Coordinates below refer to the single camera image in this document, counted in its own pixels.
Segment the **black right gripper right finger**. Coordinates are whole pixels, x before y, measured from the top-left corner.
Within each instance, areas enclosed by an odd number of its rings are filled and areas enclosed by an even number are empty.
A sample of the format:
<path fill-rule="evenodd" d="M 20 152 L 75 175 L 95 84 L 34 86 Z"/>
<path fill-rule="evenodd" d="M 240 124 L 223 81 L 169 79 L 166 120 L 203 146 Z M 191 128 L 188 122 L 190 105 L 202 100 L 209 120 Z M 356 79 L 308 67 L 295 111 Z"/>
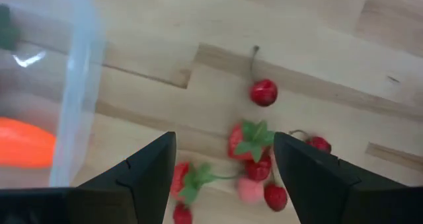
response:
<path fill-rule="evenodd" d="M 406 224 L 403 184 L 282 132 L 274 154 L 301 224 Z"/>

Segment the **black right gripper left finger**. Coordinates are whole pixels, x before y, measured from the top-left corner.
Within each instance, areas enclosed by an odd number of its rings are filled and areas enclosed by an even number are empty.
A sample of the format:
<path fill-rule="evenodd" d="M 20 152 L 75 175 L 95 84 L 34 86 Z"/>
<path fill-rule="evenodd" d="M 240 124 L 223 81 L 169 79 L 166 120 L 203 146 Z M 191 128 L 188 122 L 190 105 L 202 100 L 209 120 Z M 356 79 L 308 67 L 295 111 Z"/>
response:
<path fill-rule="evenodd" d="M 168 131 L 70 193 L 70 224 L 161 224 L 176 158 Z"/>

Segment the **red toy strawberry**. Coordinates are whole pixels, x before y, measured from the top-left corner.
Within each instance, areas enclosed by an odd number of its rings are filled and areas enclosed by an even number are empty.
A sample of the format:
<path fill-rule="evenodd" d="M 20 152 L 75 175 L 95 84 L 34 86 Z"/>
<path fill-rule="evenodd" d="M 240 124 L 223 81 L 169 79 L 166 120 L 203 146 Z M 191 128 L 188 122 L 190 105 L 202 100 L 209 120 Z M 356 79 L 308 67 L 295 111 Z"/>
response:
<path fill-rule="evenodd" d="M 274 143 L 275 132 L 268 129 L 267 121 L 254 123 L 242 120 L 229 136 L 228 156 L 240 161 L 259 162 Z"/>
<path fill-rule="evenodd" d="M 218 176 L 212 172 L 212 166 L 209 163 L 198 166 L 192 162 L 178 163 L 174 167 L 170 195 L 184 205 L 191 205 L 204 185 L 216 180 L 232 180 L 240 176 L 241 173 L 233 176 Z"/>

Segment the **red toy cherry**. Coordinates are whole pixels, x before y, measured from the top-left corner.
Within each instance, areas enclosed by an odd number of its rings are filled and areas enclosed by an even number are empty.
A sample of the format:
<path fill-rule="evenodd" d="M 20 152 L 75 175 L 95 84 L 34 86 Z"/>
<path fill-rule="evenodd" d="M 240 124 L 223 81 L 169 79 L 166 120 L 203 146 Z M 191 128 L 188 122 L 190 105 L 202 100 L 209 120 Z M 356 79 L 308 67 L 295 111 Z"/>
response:
<path fill-rule="evenodd" d="M 187 205 L 178 202 L 173 211 L 173 221 L 174 224 L 192 224 L 193 217 L 190 208 Z"/>
<path fill-rule="evenodd" d="M 303 130 L 293 130 L 288 132 L 289 135 L 294 135 L 296 133 L 303 134 L 305 136 L 304 142 L 309 144 L 310 146 L 318 150 L 324 151 L 326 153 L 332 152 L 332 145 L 323 137 L 309 135 L 306 131 L 303 131 Z"/>
<path fill-rule="evenodd" d="M 268 107 L 273 105 L 278 98 L 278 87 L 270 79 L 257 79 L 254 74 L 254 63 L 256 55 L 260 47 L 254 45 L 252 47 L 252 56 L 250 59 L 249 71 L 252 79 L 252 86 L 249 90 L 250 99 L 261 107 Z"/>
<path fill-rule="evenodd" d="M 264 186 L 264 199 L 268 207 L 275 212 L 282 211 L 288 203 L 286 189 L 276 182 L 274 173 L 270 174 L 270 179 Z"/>

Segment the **red toy raspberry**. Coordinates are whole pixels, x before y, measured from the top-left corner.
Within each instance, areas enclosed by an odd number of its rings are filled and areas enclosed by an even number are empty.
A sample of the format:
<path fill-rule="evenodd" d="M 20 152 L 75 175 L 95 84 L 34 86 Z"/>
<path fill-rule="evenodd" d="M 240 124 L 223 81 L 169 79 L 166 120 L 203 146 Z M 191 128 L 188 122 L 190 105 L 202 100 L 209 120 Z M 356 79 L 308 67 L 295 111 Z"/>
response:
<path fill-rule="evenodd" d="M 245 172 L 249 179 L 254 181 L 266 180 L 272 169 L 272 160 L 269 154 L 264 154 L 259 162 L 245 161 Z"/>

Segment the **pink toy raspberry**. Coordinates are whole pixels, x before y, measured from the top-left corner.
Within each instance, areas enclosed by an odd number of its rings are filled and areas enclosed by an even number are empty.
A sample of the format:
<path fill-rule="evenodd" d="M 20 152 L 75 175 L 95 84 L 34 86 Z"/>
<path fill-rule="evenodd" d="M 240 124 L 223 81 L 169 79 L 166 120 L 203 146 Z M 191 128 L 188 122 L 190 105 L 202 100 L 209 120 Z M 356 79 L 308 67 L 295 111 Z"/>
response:
<path fill-rule="evenodd" d="M 237 193 L 246 204 L 256 204 L 264 199 L 264 184 L 242 177 L 237 181 Z"/>

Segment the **orange toy carrot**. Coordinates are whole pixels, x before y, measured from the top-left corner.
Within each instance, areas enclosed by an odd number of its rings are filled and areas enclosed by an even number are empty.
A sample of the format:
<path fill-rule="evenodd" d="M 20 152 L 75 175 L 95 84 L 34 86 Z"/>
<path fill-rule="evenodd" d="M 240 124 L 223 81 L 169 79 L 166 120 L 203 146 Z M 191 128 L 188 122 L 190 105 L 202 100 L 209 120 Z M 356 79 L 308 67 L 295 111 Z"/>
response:
<path fill-rule="evenodd" d="M 0 117 L 0 166 L 50 168 L 56 137 L 18 120 Z"/>

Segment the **clear plastic tupperware container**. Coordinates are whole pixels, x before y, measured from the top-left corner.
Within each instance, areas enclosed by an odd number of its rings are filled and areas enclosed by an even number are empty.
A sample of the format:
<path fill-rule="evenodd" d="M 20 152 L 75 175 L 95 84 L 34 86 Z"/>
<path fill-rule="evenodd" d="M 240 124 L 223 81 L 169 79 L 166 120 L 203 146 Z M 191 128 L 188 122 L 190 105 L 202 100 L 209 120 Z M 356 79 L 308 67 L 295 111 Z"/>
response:
<path fill-rule="evenodd" d="M 87 153 L 103 50 L 92 0 L 0 0 L 0 117 L 56 137 L 50 168 L 0 166 L 0 189 L 71 185 Z"/>

